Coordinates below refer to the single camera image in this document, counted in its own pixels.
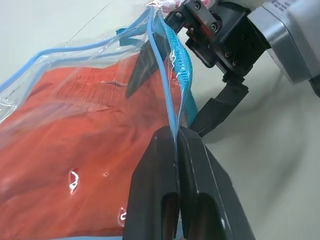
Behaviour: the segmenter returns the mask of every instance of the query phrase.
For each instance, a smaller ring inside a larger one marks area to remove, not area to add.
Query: vacuum storage bag
[[[132,173],[156,130],[176,138],[191,81],[152,6],[114,37],[37,53],[0,85],[0,239],[121,238]]]

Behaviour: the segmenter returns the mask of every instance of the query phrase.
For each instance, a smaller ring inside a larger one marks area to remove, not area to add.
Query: white table surface
[[[40,50],[128,25],[145,2],[0,0],[0,82]],[[201,108],[224,87],[223,75],[191,56]],[[267,53],[245,84],[249,94],[205,143],[231,176],[257,240],[319,239],[320,99],[308,83],[292,86]]]

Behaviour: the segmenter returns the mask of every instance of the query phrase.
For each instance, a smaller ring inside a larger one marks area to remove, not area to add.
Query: screw
[[[180,19],[180,18],[182,17],[182,14],[181,14],[180,12],[177,12],[177,13],[175,14],[175,16],[176,16],[178,19]]]
[[[214,32],[216,32],[218,30],[218,26],[215,22],[211,24],[211,30]]]
[[[225,56],[227,59],[230,58],[231,55],[232,55],[232,52],[230,52],[230,51],[227,51],[227,52],[224,54],[224,56]]]
[[[198,1],[196,1],[196,2],[194,3],[193,7],[194,7],[195,10],[199,11],[200,8],[201,8],[201,4],[200,4]]]
[[[194,34],[194,31],[195,31],[195,29],[194,29],[193,27],[190,27],[190,28],[188,29],[188,31],[186,32],[186,34],[187,34],[187,35],[188,35],[188,33]]]

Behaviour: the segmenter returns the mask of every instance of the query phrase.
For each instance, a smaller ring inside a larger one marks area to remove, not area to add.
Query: orange cloth
[[[122,235],[132,173],[169,124],[158,71],[125,97],[136,59],[51,70],[0,125],[1,240]]]

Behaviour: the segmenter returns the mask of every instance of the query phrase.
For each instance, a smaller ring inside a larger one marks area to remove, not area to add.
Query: red shirt
[[[1,240],[122,235],[132,173],[169,124],[158,71],[125,97],[136,59],[51,70],[0,125]]]

